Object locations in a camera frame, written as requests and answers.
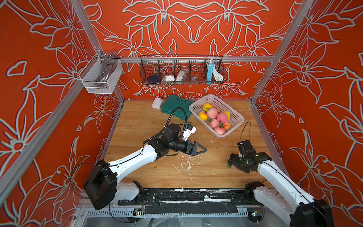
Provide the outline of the pink peach with leaf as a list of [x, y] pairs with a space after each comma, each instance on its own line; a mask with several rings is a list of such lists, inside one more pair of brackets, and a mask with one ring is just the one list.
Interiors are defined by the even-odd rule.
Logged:
[[220, 122], [216, 118], [208, 119], [208, 123], [209, 123], [210, 128], [212, 128], [212, 129], [215, 129], [220, 126]]

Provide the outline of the red orange peach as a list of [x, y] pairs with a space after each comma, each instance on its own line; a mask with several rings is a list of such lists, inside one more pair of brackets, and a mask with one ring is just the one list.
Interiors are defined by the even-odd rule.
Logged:
[[232, 126], [231, 126], [231, 124], [230, 124], [229, 122], [226, 122], [226, 123], [224, 123], [224, 124], [223, 124], [223, 128], [224, 128], [225, 130], [229, 130], [231, 127], [232, 127]]

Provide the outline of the yellow peach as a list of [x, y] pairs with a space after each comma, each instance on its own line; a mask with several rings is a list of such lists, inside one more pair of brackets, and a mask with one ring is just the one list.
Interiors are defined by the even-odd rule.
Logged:
[[203, 110], [205, 112], [208, 112], [211, 108], [213, 107], [213, 105], [211, 105], [210, 103], [206, 103], [204, 106], [203, 106]]
[[199, 118], [202, 120], [202, 121], [206, 121], [208, 119], [208, 116], [207, 116], [207, 113], [205, 111], [201, 111], [199, 114], [198, 114]]
[[227, 115], [228, 120], [230, 120], [230, 118], [231, 118], [232, 114], [231, 114], [231, 113], [229, 113], [228, 111], [224, 111], [224, 113]]

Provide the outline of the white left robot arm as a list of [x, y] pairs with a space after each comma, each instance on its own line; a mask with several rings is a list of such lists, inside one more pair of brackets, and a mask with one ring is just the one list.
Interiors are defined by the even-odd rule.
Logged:
[[142, 186], [137, 181], [124, 183], [122, 180], [139, 168], [168, 156], [170, 150], [189, 156], [207, 152], [200, 143], [189, 140], [195, 131], [191, 124], [184, 129], [177, 124], [171, 124], [144, 141], [142, 148], [136, 152], [109, 163], [98, 161], [83, 185], [94, 209], [101, 210], [113, 201], [132, 201], [139, 197], [143, 193]]

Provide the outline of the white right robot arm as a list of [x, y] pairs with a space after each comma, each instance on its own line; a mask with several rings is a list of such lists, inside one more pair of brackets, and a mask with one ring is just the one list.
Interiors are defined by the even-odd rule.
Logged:
[[244, 197], [248, 203], [258, 202], [269, 208], [289, 227], [332, 227], [332, 208], [316, 199], [293, 182], [265, 152], [256, 152], [249, 140], [237, 143], [239, 154], [231, 154], [228, 165], [247, 174], [258, 172], [280, 196], [273, 194], [260, 181], [246, 184]]

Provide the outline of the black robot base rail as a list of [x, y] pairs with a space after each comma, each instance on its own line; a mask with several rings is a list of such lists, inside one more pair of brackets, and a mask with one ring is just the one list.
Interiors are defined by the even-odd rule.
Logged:
[[244, 189], [231, 188], [147, 188], [132, 201], [119, 200], [117, 205], [163, 215], [248, 215], [261, 208]]

